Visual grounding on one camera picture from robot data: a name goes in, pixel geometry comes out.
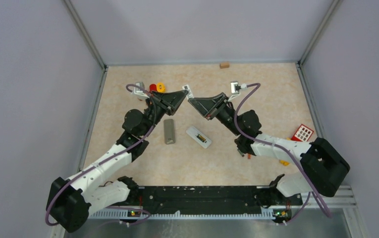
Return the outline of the white remote control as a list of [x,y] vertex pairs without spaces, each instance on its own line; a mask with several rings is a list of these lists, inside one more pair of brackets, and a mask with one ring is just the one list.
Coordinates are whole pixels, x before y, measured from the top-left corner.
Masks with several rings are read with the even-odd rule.
[[212,141],[194,126],[188,127],[186,133],[205,149],[212,144]]

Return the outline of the white labelled AA battery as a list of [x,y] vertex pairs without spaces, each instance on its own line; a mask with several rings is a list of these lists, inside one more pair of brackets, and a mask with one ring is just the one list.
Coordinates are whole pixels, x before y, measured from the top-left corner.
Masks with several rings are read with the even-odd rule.
[[191,88],[190,88],[190,86],[189,86],[188,84],[187,84],[187,85],[184,85],[184,86],[182,87],[182,89],[187,91],[186,98],[187,98],[188,100],[191,99],[191,98],[194,98],[194,95],[193,95],[193,93],[192,93],[192,90],[191,90]]

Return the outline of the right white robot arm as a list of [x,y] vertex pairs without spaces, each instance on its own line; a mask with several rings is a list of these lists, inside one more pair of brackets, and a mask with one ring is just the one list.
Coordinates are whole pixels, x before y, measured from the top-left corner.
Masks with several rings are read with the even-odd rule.
[[242,153],[272,157],[298,167],[298,173],[280,175],[270,183],[270,199],[275,204],[304,192],[333,197],[350,171],[350,165],[326,139],[301,142],[264,134],[256,112],[249,110],[239,115],[224,93],[190,98],[188,102],[204,118],[217,119],[235,134],[234,142]]

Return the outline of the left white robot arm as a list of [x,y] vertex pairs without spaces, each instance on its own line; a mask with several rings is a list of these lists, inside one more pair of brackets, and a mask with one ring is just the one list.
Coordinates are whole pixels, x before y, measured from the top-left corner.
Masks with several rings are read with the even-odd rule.
[[119,202],[134,204],[138,191],[132,179],[120,178],[109,185],[103,182],[144,153],[149,145],[146,138],[164,115],[176,113],[187,95],[187,90],[146,93],[147,108],[125,114],[124,132],[99,159],[67,179],[59,177],[52,182],[45,214],[47,225],[61,225],[72,233],[99,210]]

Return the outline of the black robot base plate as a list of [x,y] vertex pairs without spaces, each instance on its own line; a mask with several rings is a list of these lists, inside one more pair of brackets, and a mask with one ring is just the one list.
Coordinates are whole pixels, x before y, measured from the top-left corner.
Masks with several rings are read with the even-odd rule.
[[301,206],[300,194],[285,197],[267,186],[145,186],[132,189],[116,206],[141,208],[152,215],[260,214],[277,206]]

